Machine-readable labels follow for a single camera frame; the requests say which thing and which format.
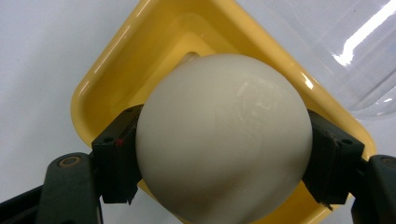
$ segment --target white ball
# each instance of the white ball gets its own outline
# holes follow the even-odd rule
[[[298,92],[255,59],[183,63],[141,112],[136,153],[148,188],[192,223],[246,223],[279,207],[301,180],[312,144]]]

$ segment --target transparent plastic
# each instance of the transparent plastic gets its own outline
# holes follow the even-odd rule
[[[395,113],[395,0],[239,2],[356,118]]]

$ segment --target black mechanical part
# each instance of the black mechanical part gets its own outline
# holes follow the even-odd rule
[[[92,142],[97,187],[104,203],[131,203],[142,179],[137,165],[135,135],[143,105],[121,112]]]
[[[344,204],[350,177],[360,163],[364,144],[321,115],[309,111],[313,144],[303,181],[318,203]]]
[[[356,224],[396,223],[396,158],[375,155],[358,170],[352,217]]]
[[[49,165],[36,223],[102,223],[89,155],[71,153]]]
[[[42,186],[0,204],[0,223],[35,223]]]

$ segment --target yellow tray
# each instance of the yellow tray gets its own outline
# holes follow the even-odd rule
[[[375,154],[370,134],[231,0],[142,0],[74,93],[71,114],[82,140],[90,146],[123,109],[145,103],[190,52],[238,53],[271,65],[307,108],[362,141],[365,159]],[[139,186],[147,190],[144,182]],[[329,214],[300,183],[283,205],[256,223],[318,223]]]

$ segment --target white background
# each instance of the white background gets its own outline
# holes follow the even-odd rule
[[[89,153],[70,119],[71,97],[136,2],[0,2],[0,202],[41,185],[57,157]],[[308,71],[315,71],[309,57],[298,52],[298,40],[263,13],[262,1],[238,2]],[[311,74],[320,79],[320,74]],[[380,153],[396,154],[395,116],[361,122]],[[350,205],[323,223],[351,223]],[[105,204],[103,209],[105,223],[178,223],[141,191],[131,206]]]

